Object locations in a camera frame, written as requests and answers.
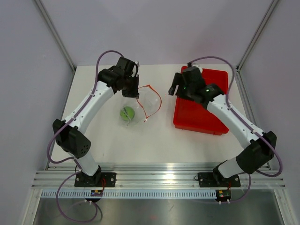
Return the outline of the clear orange zip top bag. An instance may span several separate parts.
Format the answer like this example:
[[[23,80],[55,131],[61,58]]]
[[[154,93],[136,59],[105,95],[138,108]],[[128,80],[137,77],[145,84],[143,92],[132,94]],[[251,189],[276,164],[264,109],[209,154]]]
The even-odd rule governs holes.
[[[162,106],[160,94],[151,86],[144,85],[138,88],[139,98],[124,98],[121,101],[118,112],[119,124],[124,127],[135,126],[156,114]],[[120,110],[125,106],[130,106],[135,111],[135,116],[131,121],[124,121],[120,117]]]

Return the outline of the green toy watermelon ball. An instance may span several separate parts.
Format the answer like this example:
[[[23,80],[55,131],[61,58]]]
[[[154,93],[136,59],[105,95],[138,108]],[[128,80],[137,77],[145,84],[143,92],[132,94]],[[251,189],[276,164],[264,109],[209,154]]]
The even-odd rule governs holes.
[[[130,106],[125,106],[120,110],[120,117],[124,121],[131,121],[135,116],[135,111]]]

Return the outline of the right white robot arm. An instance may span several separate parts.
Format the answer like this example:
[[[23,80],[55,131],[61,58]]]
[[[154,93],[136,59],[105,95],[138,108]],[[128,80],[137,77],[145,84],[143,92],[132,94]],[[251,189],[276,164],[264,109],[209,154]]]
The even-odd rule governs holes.
[[[243,148],[240,154],[213,169],[215,184],[223,186],[240,173],[253,174],[274,158],[276,135],[252,124],[231,104],[217,84],[207,84],[200,67],[189,66],[175,73],[168,94],[201,105],[229,129]]]

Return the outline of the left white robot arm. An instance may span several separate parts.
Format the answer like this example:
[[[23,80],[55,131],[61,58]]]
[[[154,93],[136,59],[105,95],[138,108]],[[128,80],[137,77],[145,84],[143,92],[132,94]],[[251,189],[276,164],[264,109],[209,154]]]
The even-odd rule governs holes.
[[[110,68],[96,70],[94,86],[86,98],[64,120],[53,124],[55,141],[75,161],[79,171],[77,187],[96,187],[102,184],[101,167],[91,155],[91,142],[85,132],[100,108],[118,91],[126,98],[139,98],[138,63],[120,57]]]

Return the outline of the red plastic tray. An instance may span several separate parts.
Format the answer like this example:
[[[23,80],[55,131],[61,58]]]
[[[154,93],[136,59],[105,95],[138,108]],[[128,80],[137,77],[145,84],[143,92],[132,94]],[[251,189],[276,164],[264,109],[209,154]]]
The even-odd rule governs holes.
[[[226,71],[204,68],[202,76],[207,84],[216,84],[224,93],[227,92],[228,73]],[[173,124],[177,129],[210,135],[223,135],[229,132],[229,129],[216,116],[201,105],[179,97],[176,98]]]

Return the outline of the left small circuit board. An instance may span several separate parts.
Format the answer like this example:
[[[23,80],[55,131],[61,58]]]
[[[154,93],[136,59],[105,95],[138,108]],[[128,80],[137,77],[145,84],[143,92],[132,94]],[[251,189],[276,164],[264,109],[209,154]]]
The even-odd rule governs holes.
[[[103,196],[103,191],[102,190],[91,190],[90,196],[102,197]]]

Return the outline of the small circuit board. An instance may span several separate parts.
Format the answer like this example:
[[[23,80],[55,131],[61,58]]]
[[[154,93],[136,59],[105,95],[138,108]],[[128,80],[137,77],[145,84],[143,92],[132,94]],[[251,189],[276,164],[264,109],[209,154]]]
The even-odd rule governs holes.
[[[103,196],[103,191],[102,190],[91,190],[90,196],[102,197]]]
[[[231,198],[232,192],[231,190],[217,190],[216,191],[217,198]]]

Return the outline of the right small circuit board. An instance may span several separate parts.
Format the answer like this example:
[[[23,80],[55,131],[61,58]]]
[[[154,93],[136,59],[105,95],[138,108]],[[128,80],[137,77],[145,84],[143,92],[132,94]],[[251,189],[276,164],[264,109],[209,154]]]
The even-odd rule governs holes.
[[[217,198],[231,198],[232,192],[231,190],[217,190],[216,191]]]

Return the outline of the right aluminium corner post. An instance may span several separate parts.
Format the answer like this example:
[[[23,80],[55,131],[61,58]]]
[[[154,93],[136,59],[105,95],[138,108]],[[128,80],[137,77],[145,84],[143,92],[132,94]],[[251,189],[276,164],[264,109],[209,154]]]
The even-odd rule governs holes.
[[[251,52],[254,50],[256,44],[258,43],[262,33],[264,32],[265,28],[267,27],[271,17],[275,13],[278,5],[280,4],[281,0],[272,0],[269,4],[263,18],[261,19],[257,29],[255,30],[255,33],[253,37],[251,38],[250,43],[248,44],[245,52],[243,53],[239,63],[237,64],[237,71],[240,72],[247,62],[247,59],[249,58]]]

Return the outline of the aluminium corner post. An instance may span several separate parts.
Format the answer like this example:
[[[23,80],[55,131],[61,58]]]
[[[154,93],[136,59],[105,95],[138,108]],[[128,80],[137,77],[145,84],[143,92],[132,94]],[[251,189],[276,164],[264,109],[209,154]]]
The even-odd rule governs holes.
[[[73,74],[75,74],[76,72],[76,65],[75,63],[73,62],[70,54],[68,53],[54,23],[53,23],[53,20],[50,16],[50,14],[48,13],[44,3],[42,0],[33,0],[32,1],[34,3],[34,5],[36,6],[38,12],[40,13],[42,19],[44,20],[49,32],[51,33],[52,35],[52,38],[54,39],[57,47],[59,48],[62,56],[64,57],[65,61],[67,62],[67,64],[69,65],[71,71]]]
[[[239,63],[237,64],[237,71],[240,72],[247,62],[247,59],[249,58],[251,52],[254,50],[256,44],[258,43],[262,33],[264,32],[265,28],[267,27],[271,17],[275,13],[278,5],[280,4],[281,0],[272,0],[269,4],[263,18],[261,19],[257,29],[255,30],[255,33],[253,37],[251,38],[250,43],[248,44],[245,52],[243,53]]]

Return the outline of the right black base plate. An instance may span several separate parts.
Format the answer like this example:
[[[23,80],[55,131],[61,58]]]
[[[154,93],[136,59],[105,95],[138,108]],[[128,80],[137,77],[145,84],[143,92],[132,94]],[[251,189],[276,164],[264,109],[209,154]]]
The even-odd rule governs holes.
[[[199,172],[194,179],[198,181],[201,188],[239,188],[241,187],[240,178],[236,174],[230,178],[214,176],[213,172]]]

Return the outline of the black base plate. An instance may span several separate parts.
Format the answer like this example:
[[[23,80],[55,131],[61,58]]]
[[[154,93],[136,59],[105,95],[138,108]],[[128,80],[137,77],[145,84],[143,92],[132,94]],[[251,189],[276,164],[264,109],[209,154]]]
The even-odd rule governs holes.
[[[199,172],[194,179],[198,181],[201,188],[239,188],[241,187],[240,178],[236,174],[230,178],[214,176],[213,172]]]
[[[116,183],[116,175],[114,172],[100,172],[88,176],[80,172],[76,175],[74,186],[80,188],[113,188]]]

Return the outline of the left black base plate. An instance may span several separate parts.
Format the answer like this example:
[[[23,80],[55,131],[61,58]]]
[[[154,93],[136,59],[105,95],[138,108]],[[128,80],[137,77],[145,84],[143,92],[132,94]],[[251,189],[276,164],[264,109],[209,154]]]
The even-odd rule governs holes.
[[[113,188],[116,183],[116,175],[114,172],[100,172],[88,176],[80,172],[76,175],[74,186],[80,188]]]

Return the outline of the aluminium rail frame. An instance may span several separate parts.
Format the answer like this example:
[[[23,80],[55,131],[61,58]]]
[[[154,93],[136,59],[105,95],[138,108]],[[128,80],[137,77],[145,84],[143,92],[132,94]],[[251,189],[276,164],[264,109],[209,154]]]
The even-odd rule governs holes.
[[[194,177],[199,172],[209,172],[210,164],[114,164],[101,163],[104,172],[116,173],[115,189],[199,189]],[[65,163],[37,171],[32,189],[55,189],[63,180],[64,188],[73,188],[75,166]]]

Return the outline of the left aluminium corner post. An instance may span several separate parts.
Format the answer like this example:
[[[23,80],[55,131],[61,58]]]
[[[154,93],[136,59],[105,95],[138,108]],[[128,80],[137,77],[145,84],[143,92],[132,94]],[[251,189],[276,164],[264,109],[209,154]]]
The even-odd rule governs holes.
[[[73,62],[70,54],[68,53],[54,23],[53,23],[53,20],[50,16],[50,14],[48,13],[44,3],[42,0],[33,0],[32,1],[34,3],[34,5],[36,6],[38,12],[40,13],[42,19],[44,20],[49,32],[51,33],[52,35],[52,38],[54,39],[57,47],[59,48],[62,56],[64,57],[65,61],[67,62],[67,64],[69,65],[71,71],[73,74],[75,74],[76,72],[76,65],[75,63]]]

